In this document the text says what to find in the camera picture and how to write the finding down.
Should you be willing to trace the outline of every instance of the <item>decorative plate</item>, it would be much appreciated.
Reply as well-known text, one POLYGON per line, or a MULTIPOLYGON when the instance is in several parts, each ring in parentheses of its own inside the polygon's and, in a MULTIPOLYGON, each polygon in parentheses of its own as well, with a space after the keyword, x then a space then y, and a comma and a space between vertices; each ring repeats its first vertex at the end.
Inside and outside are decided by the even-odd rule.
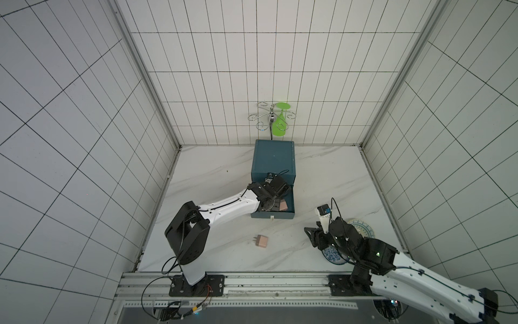
POLYGON ((338 251, 336 250, 336 248, 334 246, 326 247, 325 249, 322 250, 322 254, 323 254, 324 258, 326 258, 329 262, 331 262, 332 264, 336 264, 336 265, 345 264, 347 262, 347 260, 349 259, 347 257, 347 260, 344 260, 340 256, 340 254, 338 253, 338 251))
POLYGON ((363 237, 376 238, 376 235, 374 234, 374 230, 366 222, 359 220, 359 219, 351 219, 347 223, 354 226, 354 228, 356 228, 358 233, 360 233, 363 237))

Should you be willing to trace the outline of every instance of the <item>grid tile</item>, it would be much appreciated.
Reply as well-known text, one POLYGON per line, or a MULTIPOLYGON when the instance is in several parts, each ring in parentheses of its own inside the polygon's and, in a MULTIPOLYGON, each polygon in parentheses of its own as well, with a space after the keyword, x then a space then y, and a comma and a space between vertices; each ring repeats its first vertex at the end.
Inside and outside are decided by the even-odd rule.
POLYGON ((517 7, 452 2, 365 147, 374 169, 380 147, 389 156, 377 177, 415 259, 460 284, 509 293, 516 259, 506 247, 518 235, 518 44, 509 32, 517 7))
MULTIPOLYGON (((150 19, 131 28, 176 32, 165 4, 129 1, 130 7, 142 5, 140 11, 150 19), (160 18, 157 25, 153 17, 160 18)), ((129 12, 124 5, 123 12, 129 12)), ((175 140, 150 100, 107 2, 10 1, 1 14, 3 294, 17 303, 24 294, 31 296, 35 306, 26 321, 55 323, 78 316, 101 323, 121 273, 133 268, 175 158, 175 140), (45 273, 35 277, 27 269, 45 273)), ((187 40, 182 34, 143 34, 142 44, 155 36, 154 44, 161 44, 161 37, 168 45, 187 40)), ((169 65, 175 62, 186 73, 185 61, 176 63, 180 60, 168 57, 169 51, 162 52, 151 59, 142 56, 165 71, 176 72, 169 65)), ((157 80, 177 89, 172 73, 161 74, 157 80)), ((182 82, 202 81, 186 74, 182 82)), ((178 99, 176 91, 166 91, 167 99, 178 99)), ((17 305, 0 308, 7 321, 19 321, 17 305)))
POLYGON ((129 1, 122 13, 161 100, 174 106, 168 117, 182 144, 249 144, 268 137, 246 119, 256 107, 238 109, 238 102, 256 101, 292 105, 294 124, 305 128, 289 129, 284 140, 297 134, 297 143, 352 144, 362 142, 380 107, 375 103, 383 101, 433 1, 170 5, 158 14, 155 7, 162 5, 150 4, 150 10, 129 1), (174 31, 160 27, 171 20, 174 31), (358 102, 359 111, 350 114, 347 102, 358 102))

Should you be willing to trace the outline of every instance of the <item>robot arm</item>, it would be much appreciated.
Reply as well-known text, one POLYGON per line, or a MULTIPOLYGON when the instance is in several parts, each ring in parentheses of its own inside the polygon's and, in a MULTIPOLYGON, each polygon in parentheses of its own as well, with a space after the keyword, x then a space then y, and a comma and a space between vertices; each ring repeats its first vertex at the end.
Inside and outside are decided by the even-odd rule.
MULTIPOLYGON (((165 231, 178 263, 187 265, 202 254, 211 227, 257 210, 278 210, 280 200, 290 189, 281 176, 275 175, 214 203, 200 206, 192 201, 185 203, 165 231)), ((190 285, 200 281, 204 274, 204 271, 184 272, 190 285)))
POLYGON ((313 247, 323 250, 334 246, 344 258, 354 261, 350 284, 357 293, 397 299, 447 323, 498 323, 498 296, 494 291, 459 285, 381 240, 362 237, 341 217, 331 220, 327 205, 317 211, 327 226, 317 222, 318 228, 304 231, 313 247))

